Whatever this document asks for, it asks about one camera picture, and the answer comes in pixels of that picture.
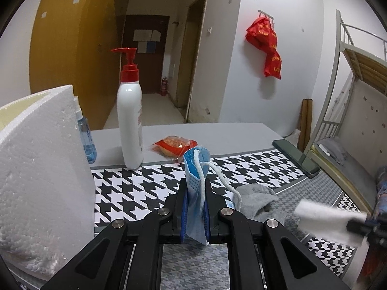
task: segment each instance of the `white pump bottle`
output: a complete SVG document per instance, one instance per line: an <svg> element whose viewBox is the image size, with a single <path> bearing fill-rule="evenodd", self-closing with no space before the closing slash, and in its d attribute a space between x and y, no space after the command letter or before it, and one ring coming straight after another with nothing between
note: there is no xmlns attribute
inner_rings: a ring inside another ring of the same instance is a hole
<svg viewBox="0 0 387 290"><path fill-rule="evenodd" d="M142 92L139 83L139 70L133 63L136 48L119 48L113 52L126 53L128 60L121 71L121 84L117 93L119 134L125 166L130 170L140 167L144 160L142 153Z"/></svg>

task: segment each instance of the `tiled floor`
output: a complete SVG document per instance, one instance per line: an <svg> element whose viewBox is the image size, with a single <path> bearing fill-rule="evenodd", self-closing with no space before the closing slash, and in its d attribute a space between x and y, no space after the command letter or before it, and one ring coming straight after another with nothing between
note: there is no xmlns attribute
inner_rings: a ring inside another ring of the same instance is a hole
<svg viewBox="0 0 387 290"><path fill-rule="evenodd" d="M184 118L170 99L159 94L142 95L142 125L182 124ZM104 129L119 127L117 105L115 105L107 119Z"/></svg>

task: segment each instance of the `wooden cabinet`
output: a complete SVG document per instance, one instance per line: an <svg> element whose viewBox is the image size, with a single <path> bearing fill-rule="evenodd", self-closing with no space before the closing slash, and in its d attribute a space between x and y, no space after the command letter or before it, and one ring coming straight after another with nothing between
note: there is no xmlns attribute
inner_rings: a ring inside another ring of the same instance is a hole
<svg viewBox="0 0 387 290"><path fill-rule="evenodd" d="M119 86L119 56L110 51L121 44L117 5L116 0L41 0L32 31L31 92L72 84L92 130L103 128Z"/></svg>

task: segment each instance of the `styrofoam box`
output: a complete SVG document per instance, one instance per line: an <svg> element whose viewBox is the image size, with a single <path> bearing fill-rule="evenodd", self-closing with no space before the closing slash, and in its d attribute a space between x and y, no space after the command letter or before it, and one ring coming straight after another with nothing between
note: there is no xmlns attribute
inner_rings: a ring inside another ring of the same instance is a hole
<svg viewBox="0 0 387 290"><path fill-rule="evenodd" d="M0 252L48 280L92 240L95 188L72 86L0 108Z"/></svg>

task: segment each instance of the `bottle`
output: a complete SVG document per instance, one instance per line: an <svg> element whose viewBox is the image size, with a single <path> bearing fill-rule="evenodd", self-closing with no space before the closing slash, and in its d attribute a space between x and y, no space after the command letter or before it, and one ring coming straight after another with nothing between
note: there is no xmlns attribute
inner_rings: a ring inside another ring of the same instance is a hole
<svg viewBox="0 0 387 290"><path fill-rule="evenodd" d="M79 106L78 96L74 97L74 107L75 107L75 116L78 121L78 130L81 134L81 141L83 148L85 150L86 158L88 162L94 163L97 159L97 150L93 143L93 139L91 137L90 127L88 124L88 119L85 118L82 114L81 107Z"/></svg>
<svg viewBox="0 0 387 290"><path fill-rule="evenodd" d="M121 83L117 93L119 134L125 166L130 170L140 167L144 160L142 153L141 99L139 70L133 63L136 48L118 48L113 52L126 53L127 65L121 71Z"/></svg>

